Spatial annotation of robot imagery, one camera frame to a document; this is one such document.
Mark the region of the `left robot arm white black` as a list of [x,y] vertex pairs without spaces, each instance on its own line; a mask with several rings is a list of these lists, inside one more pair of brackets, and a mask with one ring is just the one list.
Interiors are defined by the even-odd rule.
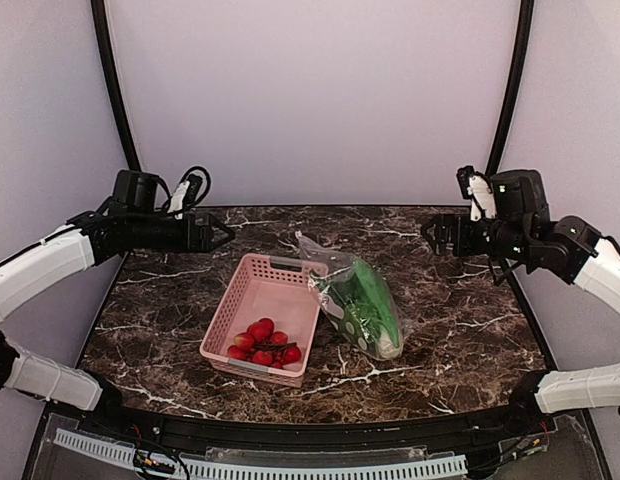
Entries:
[[[235,237],[212,214],[194,209],[208,195],[211,176],[188,169],[162,205],[167,188],[158,175],[118,172],[112,194],[96,210],[83,212],[53,233],[0,262],[0,326],[17,309],[64,279],[117,255],[149,249],[167,253],[210,253]],[[0,329],[0,390],[12,389],[86,412],[121,405],[121,394],[103,377],[32,353]]]

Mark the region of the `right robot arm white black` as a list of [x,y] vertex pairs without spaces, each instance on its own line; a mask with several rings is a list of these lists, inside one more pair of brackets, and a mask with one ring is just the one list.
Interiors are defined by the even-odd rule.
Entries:
[[[473,167],[456,173],[469,213],[439,214],[421,228],[437,255],[485,255],[510,260],[527,273],[553,273],[620,315],[620,246],[578,216],[550,217],[540,173],[532,169],[485,176]],[[523,418],[572,409],[620,409],[620,363],[575,371],[535,371],[513,389],[509,406]]]

